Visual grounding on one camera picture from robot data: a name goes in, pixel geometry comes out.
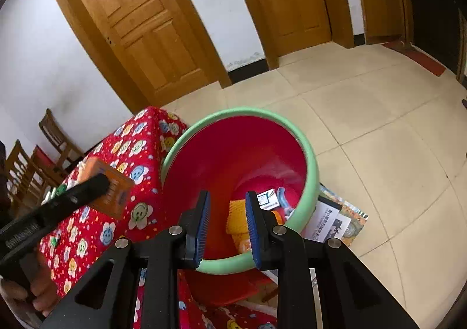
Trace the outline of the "person's left hand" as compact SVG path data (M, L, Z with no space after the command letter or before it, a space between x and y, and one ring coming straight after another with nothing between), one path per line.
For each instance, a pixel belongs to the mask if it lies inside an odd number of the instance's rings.
M28 309L34 309L44 316L48 316L60 301L57 286L51 280L51 270L47 265L47 260L40 252L37 252L36 260L38 271L29 287L34 296L31 303L26 301L29 296L28 290L14 281L1 279L1 295L17 316L26 317L25 313Z

